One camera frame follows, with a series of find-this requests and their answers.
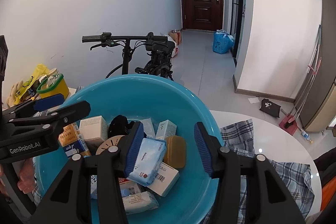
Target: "brake lever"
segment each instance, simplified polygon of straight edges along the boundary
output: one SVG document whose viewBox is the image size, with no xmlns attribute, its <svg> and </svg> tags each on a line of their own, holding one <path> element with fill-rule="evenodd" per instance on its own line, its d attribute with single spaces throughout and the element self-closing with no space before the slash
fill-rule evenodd
<svg viewBox="0 0 336 224">
<path fill-rule="evenodd" d="M 119 43 L 116 43 L 116 42 L 114 42 L 114 41 L 105 41 L 105 42 L 103 42 L 103 43 L 100 43 L 100 44 L 97 44 L 97 45 L 92 46 L 92 47 L 90 48 L 90 51 L 91 51 L 93 48 L 97 48 L 97 47 L 103 47 L 103 48 L 105 48 L 105 47 L 115 47 L 115 46 L 123 46 L 123 45 L 121 45 L 121 44 L 119 44 Z"/>
<path fill-rule="evenodd" d="M 90 51 L 92 51 L 93 48 L 97 48 L 97 47 L 100 47 L 100 46 L 102 46 L 102 43 L 92 46 L 92 47 L 90 48 Z"/>
</svg>

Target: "baseboard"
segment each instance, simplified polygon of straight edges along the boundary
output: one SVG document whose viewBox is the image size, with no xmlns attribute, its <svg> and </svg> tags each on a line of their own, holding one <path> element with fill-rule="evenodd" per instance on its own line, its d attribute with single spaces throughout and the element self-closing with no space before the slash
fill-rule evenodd
<svg viewBox="0 0 336 224">
<path fill-rule="evenodd" d="M 327 127 L 327 130 L 331 130 L 333 133 L 333 136 L 336 137 L 336 128 L 334 127 Z"/>
<path fill-rule="evenodd" d="M 195 29 L 184 29 L 187 31 L 196 31 L 196 32 L 208 32 L 208 33 L 214 33 L 215 31 L 208 31 L 208 30 L 195 30 Z"/>
<path fill-rule="evenodd" d="M 283 102 L 290 102 L 294 103 L 295 99 L 288 98 L 288 97 L 283 97 L 283 96 L 278 96 L 278 95 L 273 95 L 273 94 L 267 94 L 267 93 L 262 93 L 262 92 L 256 92 L 256 91 L 251 91 L 251 90 L 241 90 L 237 88 L 237 82 L 236 78 L 233 75 L 233 85 L 235 87 L 235 93 L 237 94 L 244 94 L 244 95 L 250 95 L 250 96 L 255 96 L 255 97 L 262 97 L 262 98 L 267 98 L 267 99 L 273 99 L 273 100 L 278 100 L 278 101 L 283 101 Z"/>
</svg>

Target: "paper on floor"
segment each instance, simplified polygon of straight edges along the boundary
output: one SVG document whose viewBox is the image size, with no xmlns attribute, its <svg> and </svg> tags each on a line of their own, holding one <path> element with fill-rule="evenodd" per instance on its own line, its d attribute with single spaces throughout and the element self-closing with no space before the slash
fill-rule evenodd
<svg viewBox="0 0 336 224">
<path fill-rule="evenodd" d="M 251 104 L 255 104 L 255 103 L 260 103 L 259 98 L 258 97 L 254 97 L 254 98 L 249 98 L 249 101 Z"/>
</svg>

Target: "gray tile floor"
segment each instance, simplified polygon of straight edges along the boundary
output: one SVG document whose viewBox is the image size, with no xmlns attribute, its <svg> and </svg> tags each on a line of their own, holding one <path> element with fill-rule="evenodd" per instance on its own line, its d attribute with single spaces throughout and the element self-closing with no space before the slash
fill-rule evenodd
<svg viewBox="0 0 336 224">
<path fill-rule="evenodd" d="M 196 94 L 210 110 L 245 114 L 278 125 L 284 115 L 273 118 L 259 110 L 260 104 L 251 104 L 251 96 L 236 94 L 232 76 L 235 64 L 230 53 L 218 54 L 212 51 L 213 33 L 185 30 L 179 53 L 173 58 L 173 78 Z M 272 100 L 289 112 L 293 104 Z M 324 134 L 310 134 L 313 143 L 303 139 L 297 131 L 294 137 L 307 149 L 313 159 L 336 147 L 336 138 L 331 131 Z"/>
</svg>

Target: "white box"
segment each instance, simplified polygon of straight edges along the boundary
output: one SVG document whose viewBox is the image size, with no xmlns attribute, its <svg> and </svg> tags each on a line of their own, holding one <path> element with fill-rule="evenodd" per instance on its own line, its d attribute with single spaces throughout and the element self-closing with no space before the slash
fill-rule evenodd
<svg viewBox="0 0 336 224">
<path fill-rule="evenodd" d="M 177 126 L 170 120 L 159 123 L 156 133 L 156 139 L 165 140 L 166 138 L 175 135 Z"/>
<path fill-rule="evenodd" d="M 97 176 L 91 175 L 91 198 L 97 199 Z"/>
<path fill-rule="evenodd" d="M 161 163 L 159 170 L 155 176 L 152 185 L 147 186 L 160 196 L 166 196 L 170 189 L 174 186 L 178 178 L 179 172 L 165 163 Z"/>
<path fill-rule="evenodd" d="M 152 119 L 148 118 L 148 119 L 140 120 L 139 122 L 142 122 L 143 131 L 146 133 L 146 135 L 155 139 L 155 131 L 154 131 Z"/>
<path fill-rule="evenodd" d="M 143 188 L 140 185 L 128 179 L 119 179 L 119 186 L 121 192 L 127 189 L 131 195 L 139 194 L 143 191 Z M 97 194 L 97 176 L 91 175 L 91 198 L 97 199 Z"/>
<path fill-rule="evenodd" d="M 81 120 L 79 125 L 79 131 L 91 152 L 95 152 L 107 140 L 108 129 L 109 126 L 102 116 Z"/>
<path fill-rule="evenodd" d="M 159 207 L 156 198 L 149 192 L 127 196 L 123 198 L 123 203 L 127 215 L 142 213 Z"/>
<path fill-rule="evenodd" d="M 130 195 L 135 195 L 142 192 L 142 187 L 132 180 L 127 180 L 125 182 L 119 183 L 119 186 L 120 191 L 128 190 L 130 192 Z"/>
</svg>

